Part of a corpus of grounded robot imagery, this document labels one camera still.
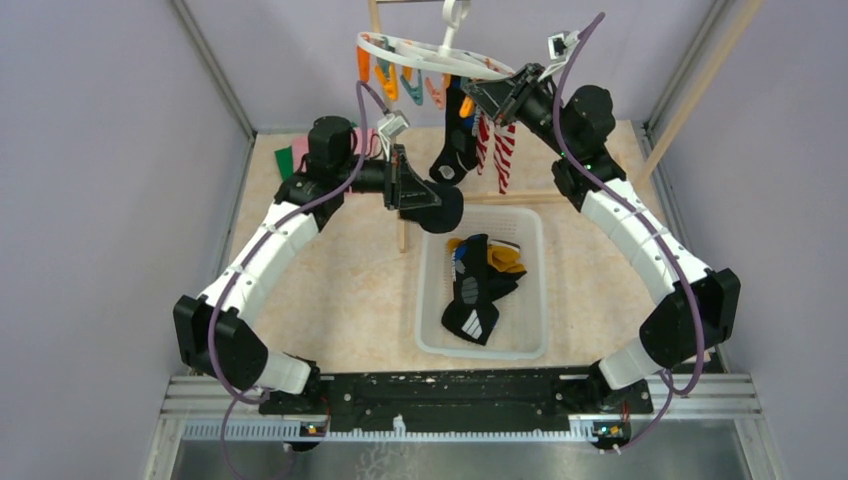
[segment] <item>white plastic basket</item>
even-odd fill
[[[518,289],[495,302],[498,323],[485,346],[460,339],[442,326],[442,313],[453,300],[451,256],[447,242],[485,233],[521,247],[527,274]],[[518,360],[537,358],[548,346],[547,287],[542,219],[526,208],[466,205],[453,232],[424,233],[418,277],[415,341],[422,350],[451,357]]]

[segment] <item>white wall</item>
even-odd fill
[[[2,478],[140,475],[245,148],[165,0],[2,3]]]
[[[328,114],[356,116],[359,78],[355,41],[370,30],[366,0],[188,0],[255,128],[306,129]],[[618,118],[647,119],[710,0],[486,0],[472,2],[454,45],[491,55],[513,68],[548,63],[547,36],[607,18],[574,70],[574,88],[609,88]],[[441,2],[380,7],[388,34],[441,43]],[[374,75],[372,85],[377,86]],[[444,122],[425,100],[405,92],[399,106],[417,125]]]
[[[694,250],[741,278],[729,360],[792,478],[845,478],[845,18],[766,1],[663,160]]]

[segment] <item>blue patch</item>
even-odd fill
[[[460,244],[458,247],[456,247],[456,250],[454,250],[453,258],[455,258],[457,260],[462,258],[463,255],[465,255],[466,250],[468,250],[468,246],[465,245],[464,243]]]

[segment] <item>white hook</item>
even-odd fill
[[[471,0],[459,0],[459,8],[457,8],[457,0],[445,0],[445,4],[442,6],[442,20],[448,25],[448,29],[445,31],[445,39],[439,47],[439,55],[448,55],[453,43],[453,36],[470,9]]]

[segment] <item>wooden frame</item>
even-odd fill
[[[382,23],[380,21],[381,3],[418,3],[418,2],[435,2],[441,0],[367,0],[368,12],[371,17],[371,31],[382,33]],[[651,155],[645,162],[642,171],[636,175],[633,182],[634,186],[644,184],[651,173],[656,169],[660,160],[662,160],[671,142],[680,133],[681,128],[689,119],[689,116],[695,110],[695,107],[701,101],[707,88],[712,83],[724,61],[733,51],[733,47],[742,37],[742,34],[748,28],[754,15],[760,9],[763,0],[745,0],[745,4],[740,7],[739,13],[733,19],[733,22],[719,40],[718,45],[713,50],[712,55],[707,60],[704,67],[695,77],[692,87],[686,92],[683,97],[680,107],[675,111],[668,127],[663,131],[657,144],[651,151]],[[387,105],[391,106],[391,101],[386,99]],[[565,201],[562,195],[556,190],[526,190],[508,193],[501,195],[497,192],[483,194],[467,194],[465,195],[466,203],[478,203],[488,205],[516,205],[516,204],[538,204],[538,203],[553,203]],[[401,253],[406,252],[409,242],[409,223],[398,218],[397,225],[398,250]]]

